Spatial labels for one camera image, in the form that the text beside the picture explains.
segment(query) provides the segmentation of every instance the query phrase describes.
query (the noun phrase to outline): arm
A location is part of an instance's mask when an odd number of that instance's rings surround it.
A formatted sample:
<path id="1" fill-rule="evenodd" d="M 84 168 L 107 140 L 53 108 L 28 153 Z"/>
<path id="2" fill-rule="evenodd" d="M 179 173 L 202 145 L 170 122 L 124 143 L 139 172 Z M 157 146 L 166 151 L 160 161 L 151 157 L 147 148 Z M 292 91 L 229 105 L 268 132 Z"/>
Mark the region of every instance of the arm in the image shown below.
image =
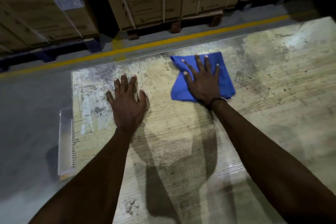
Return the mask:
<path id="1" fill-rule="evenodd" d="M 116 210 L 128 147 L 146 111 L 141 90 L 134 99 L 136 77 L 126 75 L 115 81 L 115 99 L 106 93 L 117 125 L 114 136 L 103 149 L 32 218 L 30 224 L 111 224 Z"/>
<path id="2" fill-rule="evenodd" d="M 249 175 L 279 214 L 291 223 L 299 221 L 336 222 L 336 197 L 300 161 L 247 121 L 220 98 L 219 67 L 212 75 L 196 56 L 199 73 L 195 81 L 184 73 L 188 88 L 201 103 L 211 105 L 225 128 Z"/>

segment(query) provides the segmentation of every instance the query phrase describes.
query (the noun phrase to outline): bracelet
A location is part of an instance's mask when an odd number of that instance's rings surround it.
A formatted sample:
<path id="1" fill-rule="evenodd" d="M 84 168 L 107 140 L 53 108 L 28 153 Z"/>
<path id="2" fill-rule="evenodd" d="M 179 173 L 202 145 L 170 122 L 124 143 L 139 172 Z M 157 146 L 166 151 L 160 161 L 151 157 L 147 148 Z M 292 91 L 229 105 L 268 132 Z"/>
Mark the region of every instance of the bracelet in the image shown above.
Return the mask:
<path id="1" fill-rule="evenodd" d="M 211 110 L 212 103 L 213 103 L 215 100 L 225 100 L 226 102 L 228 101 L 226 98 L 214 98 L 213 100 L 211 100 L 211 102 L 210 102 L 209 105 L 208 105 L 208 109 L 209 109 L 209 110 Z"/>

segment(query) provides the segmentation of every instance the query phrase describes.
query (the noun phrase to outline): concrete floor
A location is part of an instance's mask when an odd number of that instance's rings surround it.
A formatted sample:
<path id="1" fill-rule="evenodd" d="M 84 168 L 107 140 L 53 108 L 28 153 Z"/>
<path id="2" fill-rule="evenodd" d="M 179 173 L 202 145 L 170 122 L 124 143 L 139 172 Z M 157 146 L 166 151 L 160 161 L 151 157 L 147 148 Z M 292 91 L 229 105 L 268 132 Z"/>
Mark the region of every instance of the concrete floor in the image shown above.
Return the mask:
<path id="1" fill-rule="evenodd" d="M 229 17 L 224 17 L 218 28 L 311 10 L 313 10 L 311 2 L 295 1 L 280 6 L 271 5 L 245 12 L 237 11 Z M 296 22 L 296 19 L 288 19 L 168 46 L 162 45 L 139 50 L 128 53 L 127 56 L 135 57 L 164 52 Z M 207 30 L 210 29 L 201 25 L 185 28 L 181 33 L 173 36 L 169 32 L 159 32 L 143 36 L 132 42 L 122 40 L 122 46 L 129 47 Z M 104 48 L 105 51 L 111 49 L 111 44 L 107 44 Z M 90 53 L 82 51 L 60 56 L 58 60 L 87 55 Z M 113 59 L 108 57 L 0 80 L 0 216 L 2 224 L 27 223 L 39 208 L 64 185 L 58 182 L 57 176 L 58 130 L 60 110 L 72 106 L 70 72 L 111 61 Z M 41 64 L 41 61 L 26 63 L 12 67 L 11 70 Z"/>

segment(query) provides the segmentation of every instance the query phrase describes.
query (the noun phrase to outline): dirty wooden surface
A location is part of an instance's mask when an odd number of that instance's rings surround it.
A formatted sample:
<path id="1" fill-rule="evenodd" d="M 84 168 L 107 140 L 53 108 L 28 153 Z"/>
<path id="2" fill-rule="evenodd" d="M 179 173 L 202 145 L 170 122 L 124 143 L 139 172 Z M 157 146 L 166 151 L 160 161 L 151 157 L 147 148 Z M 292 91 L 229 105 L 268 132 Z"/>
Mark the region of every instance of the dirty wooden surface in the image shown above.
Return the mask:
<path id="1" fill-rule="evenodd" d="M 217 120 L 170 99 L 170 55 L 222 52 L 229 101 L 336 192 L 336 25 L 322 18 L 72 72 L 76 169 L 115 130 L 105 92 L 137 74 L 150 100 L 127 155 L 114 223 L 275 223 L 281 217 L 246 173 Z"/>

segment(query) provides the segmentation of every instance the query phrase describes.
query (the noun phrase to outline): blue rag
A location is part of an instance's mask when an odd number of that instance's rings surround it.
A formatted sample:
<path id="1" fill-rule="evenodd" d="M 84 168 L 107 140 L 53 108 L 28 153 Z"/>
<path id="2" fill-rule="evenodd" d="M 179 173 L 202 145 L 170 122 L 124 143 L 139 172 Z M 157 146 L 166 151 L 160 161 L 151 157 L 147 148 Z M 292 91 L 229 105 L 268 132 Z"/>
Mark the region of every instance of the blue rag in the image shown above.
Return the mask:
<path id="1" fill-rule="evenodd" d="M 204 64 L 204 56 L 200 55 L 200 58 Z M 236 91 L 232 85 L 232 81 L 228 74 L 228 71 L 225 67 L 223 56 L 221 52 L 215 52 L 208 54 L 209 62 L 211 65 L 212 74 L 215 73 L 216 64 L 219 64 L 220 72 L 219 72 L 219 87 L 220 94 L 222 97 L 228 99 L 231 98 L 232 95 L 236 94 Z M 187 61 L 189 65 L 191 65 L 197 72 L 199 69 L 197 67 L 195 56 L 170 56 L 170 59 L 173 61 L 174 65 L 180 70 L 180 73 L 176 79 L 176 82 L 171 90 L 171 99 L 172 100 L 180 100 L 180 101 L 193 101 L 196 102 L 196 99 L 191 95 L 188 90 L 187 82 L 184 79 L 183 72 L 187 71 L 192 79 L 193 75 L 186 64 L 182 62 L 182 59 Z"/>

